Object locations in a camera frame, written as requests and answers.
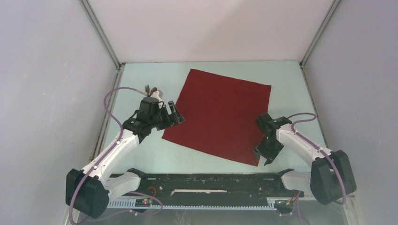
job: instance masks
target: gray wall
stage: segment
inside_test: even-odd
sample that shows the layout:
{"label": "gray wall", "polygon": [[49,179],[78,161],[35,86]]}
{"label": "gray wall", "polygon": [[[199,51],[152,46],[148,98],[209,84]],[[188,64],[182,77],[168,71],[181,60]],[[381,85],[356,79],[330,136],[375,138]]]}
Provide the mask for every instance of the gray wall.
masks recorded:
{"label": "gray wall", "polygon": [[0,224],[62,223],[114,75],[77,0],[0,1]]}
{"label": "gray wall", "polygon": [[365,223],[397,224],[398,1],[343,1],[306,75],[326,139],[350,157]]}

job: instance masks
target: red wire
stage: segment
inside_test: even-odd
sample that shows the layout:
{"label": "red wire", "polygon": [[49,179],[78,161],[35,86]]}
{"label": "red wire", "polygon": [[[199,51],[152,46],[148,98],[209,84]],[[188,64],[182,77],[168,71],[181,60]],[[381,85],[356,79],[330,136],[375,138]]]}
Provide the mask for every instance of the red wire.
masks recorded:
{"label": "red wire", "polygon": [[154,186],[150,186],[150,187],[148,187],[148,189],[153,189],[153,191],[154,191],[155,193],[153,194],[152,197],[155,197],[155,196],[156,196],[156,188],[155,188]]}

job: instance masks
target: maroon towel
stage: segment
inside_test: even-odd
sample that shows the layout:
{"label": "maroon towel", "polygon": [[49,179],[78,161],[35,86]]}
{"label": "maroon towel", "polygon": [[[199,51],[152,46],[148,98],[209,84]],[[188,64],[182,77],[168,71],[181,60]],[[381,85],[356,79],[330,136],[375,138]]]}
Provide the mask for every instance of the maroon towel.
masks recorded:
{"label": "maroon towel", "polygon": [[191,69],[176,106],[185,122],[163,139],[213,156],[257,166],[263,138],[255,121],[268,111],[271,86]]}

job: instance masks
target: red cloth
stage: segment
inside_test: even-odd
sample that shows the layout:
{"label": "red cloth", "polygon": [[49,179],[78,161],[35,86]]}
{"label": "red cloth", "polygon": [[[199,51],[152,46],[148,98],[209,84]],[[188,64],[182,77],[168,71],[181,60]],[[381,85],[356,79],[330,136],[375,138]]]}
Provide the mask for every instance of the red cloth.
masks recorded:
{"label": "red cloth", "polygon": [[176,106],[185,122],[163,139],[213,156],[257,166],[263,138],[255,121],[268,111],[271,86],[191,69]]}

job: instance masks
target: light blue table surface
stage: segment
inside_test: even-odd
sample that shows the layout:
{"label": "light blue table surface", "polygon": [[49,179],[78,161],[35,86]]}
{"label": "light blue table surface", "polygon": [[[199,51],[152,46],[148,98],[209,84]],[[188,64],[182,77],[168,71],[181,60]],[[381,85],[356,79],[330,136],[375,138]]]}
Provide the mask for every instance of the light blue table surface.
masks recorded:
{"label": "light blue table surface", "polygon": [[[176,102],[191,68],[271,85],[268,113],[273,118],[299,112],[314,112],[300,66],[296,61],[131,63],[125,66],[120,87],[133,87],[144,91],[145,85],[149,84],[163,91],[165,102]],[[120,90],[113,109],[114,115],[123,122],[139,108],[142,97],[143,95],[134,91]],[[324,145],[316,120],[298,124],[297,127],[302,133]],[[113,140],[117,132],[118,125],[112,121],[105,146]],[[114,172],[123,173],[132,167],[147,173],[253,173],[279,172],[287,168],[310,171],[308,165],[286,147],[272,164],[263,166],[265,159],[261,157],[259,166],[251,166],[163,140],[163,132],[153,129],[152,133],[123,159]]]}

